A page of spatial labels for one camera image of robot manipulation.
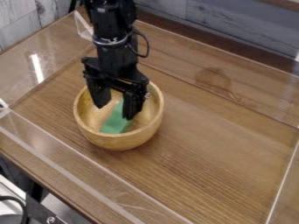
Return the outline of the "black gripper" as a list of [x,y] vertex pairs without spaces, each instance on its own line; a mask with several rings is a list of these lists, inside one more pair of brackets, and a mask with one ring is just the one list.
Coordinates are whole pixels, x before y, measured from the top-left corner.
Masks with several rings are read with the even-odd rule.
[[101,109],[110,101],[110,90],[122,93],[122,117],[132,120],[142,110],[148,96],[148,78],[137,69],[137,58],[148,54],[138,53],[137,39],[124,41],[96,39],[96,57],[84,57],[82,75],[93,105]]

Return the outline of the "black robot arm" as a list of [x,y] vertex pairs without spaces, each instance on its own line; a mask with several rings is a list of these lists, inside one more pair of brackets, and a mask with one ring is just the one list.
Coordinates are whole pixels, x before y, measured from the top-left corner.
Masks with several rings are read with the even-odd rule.
[[130,120],[141,111],[149,80],[137,69],[137,58],[149,55],[149,41],[134,28],[133,0],[84,0],[93,26],[96,57],[84,57],[82,76],[93,105],[101,109],[110,101],[110,90],[122,94],[122,117]]

